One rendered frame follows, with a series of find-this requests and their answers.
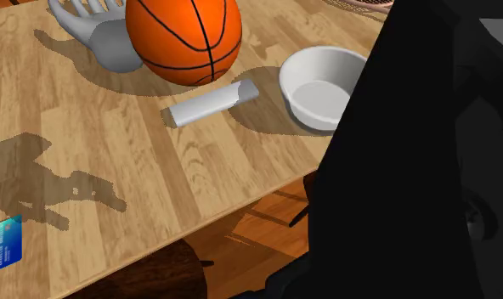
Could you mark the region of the grey rectangular bar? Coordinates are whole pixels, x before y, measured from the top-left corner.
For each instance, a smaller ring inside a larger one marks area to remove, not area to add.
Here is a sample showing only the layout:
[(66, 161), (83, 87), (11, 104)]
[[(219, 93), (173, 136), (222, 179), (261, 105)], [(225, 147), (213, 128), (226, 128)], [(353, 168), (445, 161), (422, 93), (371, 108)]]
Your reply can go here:
[(171, 124), (182, 127), (203, 117), (243, 104), (259, 96), (259, 90), (250, 79), (187, 99), (169, 107)]

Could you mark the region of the white bowl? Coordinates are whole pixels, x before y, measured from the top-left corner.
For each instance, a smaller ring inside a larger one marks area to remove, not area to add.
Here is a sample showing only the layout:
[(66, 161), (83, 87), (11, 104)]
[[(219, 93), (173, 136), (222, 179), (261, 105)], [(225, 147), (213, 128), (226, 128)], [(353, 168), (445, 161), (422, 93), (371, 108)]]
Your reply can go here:
[(280, 91), (303, 125), (334, 131), (357, 85), (367, 58), (336, 46), (312, 46), (289, 56), (280, 67)]

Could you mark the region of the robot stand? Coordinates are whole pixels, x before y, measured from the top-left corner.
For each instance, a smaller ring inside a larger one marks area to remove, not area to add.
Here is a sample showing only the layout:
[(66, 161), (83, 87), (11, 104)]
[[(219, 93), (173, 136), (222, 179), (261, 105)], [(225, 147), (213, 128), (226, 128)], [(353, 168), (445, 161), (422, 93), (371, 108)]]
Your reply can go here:
[(461, 0), (396, 0), (317, 169), (309, 250), (229, 299), (485, 299), (461, 182)]

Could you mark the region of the light wooden table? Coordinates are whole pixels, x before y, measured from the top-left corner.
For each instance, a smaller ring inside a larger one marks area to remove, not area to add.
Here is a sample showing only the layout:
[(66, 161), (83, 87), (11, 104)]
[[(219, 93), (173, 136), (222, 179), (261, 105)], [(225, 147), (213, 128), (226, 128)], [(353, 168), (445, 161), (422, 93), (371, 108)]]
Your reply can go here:
[[(314, 170), (330, 142), (288, 115), (280, 65), (335, 45), (368, 54), (385, 20), (322, 0), (237, 0), (243, 43), (203, 87), (113, 74), (46, 0), (0, 9), (0, 220), (24, 216), (0, 299), (61, 299)], [(259, 96), (182, 127), (169, 107), (250, 79)]]

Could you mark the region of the orange basketball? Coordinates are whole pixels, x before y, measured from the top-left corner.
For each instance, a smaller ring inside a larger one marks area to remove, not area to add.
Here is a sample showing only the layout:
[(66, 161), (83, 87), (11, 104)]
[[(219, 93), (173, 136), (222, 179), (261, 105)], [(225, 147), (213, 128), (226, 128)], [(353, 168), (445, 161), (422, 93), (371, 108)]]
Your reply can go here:
[(242, 40), (236, 0), (127, 0), (126, 27), (152, 72), (190, 87), (229, 71)]

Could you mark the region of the dark wooden chair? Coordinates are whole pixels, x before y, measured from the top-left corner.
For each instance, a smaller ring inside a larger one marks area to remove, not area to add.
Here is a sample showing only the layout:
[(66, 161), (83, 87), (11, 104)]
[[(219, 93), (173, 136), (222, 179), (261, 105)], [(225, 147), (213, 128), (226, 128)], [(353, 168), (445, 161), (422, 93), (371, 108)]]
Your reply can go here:
[(213, 264), (181, 239), (64, 299), (207, 299), (204, 268)]

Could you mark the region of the grey baseball glove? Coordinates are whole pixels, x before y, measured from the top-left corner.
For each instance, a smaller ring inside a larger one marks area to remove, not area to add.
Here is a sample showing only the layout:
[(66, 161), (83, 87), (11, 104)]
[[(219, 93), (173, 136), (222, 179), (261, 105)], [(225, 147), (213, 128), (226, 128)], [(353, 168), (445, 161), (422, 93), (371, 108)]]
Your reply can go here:
[(58, 24), (88, 48), (98, 63), (108, 71), (128, 73), (143, 65), (134, 50), (126, 27), (126, 0), (64, 0), (76, 14), (68, 12), (59, 0), (48, 0), (48, 7)]

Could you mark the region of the pink racket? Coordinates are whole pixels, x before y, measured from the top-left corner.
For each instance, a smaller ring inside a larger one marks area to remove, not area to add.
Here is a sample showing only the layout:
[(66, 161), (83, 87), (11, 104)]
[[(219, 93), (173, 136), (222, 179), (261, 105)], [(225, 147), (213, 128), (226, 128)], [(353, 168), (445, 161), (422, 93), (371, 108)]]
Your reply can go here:
[(324, 3), (356, 13), (389, 14), (394, 0), (322, 0)]

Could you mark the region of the blue bank card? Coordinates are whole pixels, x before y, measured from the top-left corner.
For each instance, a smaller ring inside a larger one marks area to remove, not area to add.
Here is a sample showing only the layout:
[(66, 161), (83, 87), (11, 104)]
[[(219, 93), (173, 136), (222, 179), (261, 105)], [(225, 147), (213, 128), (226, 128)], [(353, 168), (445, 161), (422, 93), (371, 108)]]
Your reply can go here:
[(22, 216), (0, 222), (0, 269), (22, 258)]

